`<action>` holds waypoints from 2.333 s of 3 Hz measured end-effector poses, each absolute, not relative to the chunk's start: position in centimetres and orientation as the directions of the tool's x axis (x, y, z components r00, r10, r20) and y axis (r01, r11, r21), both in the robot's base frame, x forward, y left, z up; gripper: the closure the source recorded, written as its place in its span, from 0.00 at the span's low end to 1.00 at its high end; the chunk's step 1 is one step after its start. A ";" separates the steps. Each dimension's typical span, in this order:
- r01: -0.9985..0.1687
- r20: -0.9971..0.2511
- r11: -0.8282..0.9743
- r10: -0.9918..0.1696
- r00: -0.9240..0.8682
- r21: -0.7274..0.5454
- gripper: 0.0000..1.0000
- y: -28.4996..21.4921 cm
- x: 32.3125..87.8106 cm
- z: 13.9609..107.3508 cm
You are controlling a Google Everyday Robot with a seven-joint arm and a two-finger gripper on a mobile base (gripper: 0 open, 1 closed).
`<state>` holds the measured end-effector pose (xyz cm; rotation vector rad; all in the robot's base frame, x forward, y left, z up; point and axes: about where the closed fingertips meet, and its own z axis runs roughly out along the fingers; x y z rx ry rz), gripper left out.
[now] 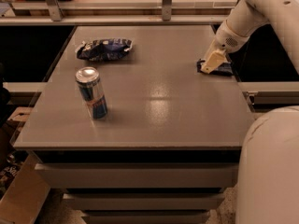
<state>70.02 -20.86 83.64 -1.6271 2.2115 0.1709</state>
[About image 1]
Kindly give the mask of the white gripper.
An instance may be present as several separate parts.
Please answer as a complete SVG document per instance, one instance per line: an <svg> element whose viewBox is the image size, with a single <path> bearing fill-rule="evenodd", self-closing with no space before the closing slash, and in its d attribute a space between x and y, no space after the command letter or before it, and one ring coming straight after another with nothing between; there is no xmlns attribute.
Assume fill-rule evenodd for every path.
<svg viewBox="0 0 299 224"><path fill-rule="evenodd" d="M240 50L248 40L248 37L238 35L232 31L227 22L224 21L218 28L215 40L211 42L203 57L203 61L201 61L200 70L205 74L210 74L226 62L225 51L234 53Z"/></svg>

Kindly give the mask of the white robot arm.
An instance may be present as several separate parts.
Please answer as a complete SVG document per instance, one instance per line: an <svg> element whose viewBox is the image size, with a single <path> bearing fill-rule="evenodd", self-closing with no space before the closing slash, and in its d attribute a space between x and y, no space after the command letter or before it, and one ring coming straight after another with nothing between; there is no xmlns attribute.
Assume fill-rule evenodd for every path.
<svg viewBox="0 0 299 224"><path fill-rule="evenodd" d="M212 73L265 24L299 72L298 0L240 0L218 29L200 71ZM299 107L274 109L256 119L244 139L235 224L299 224Z"/></svg>

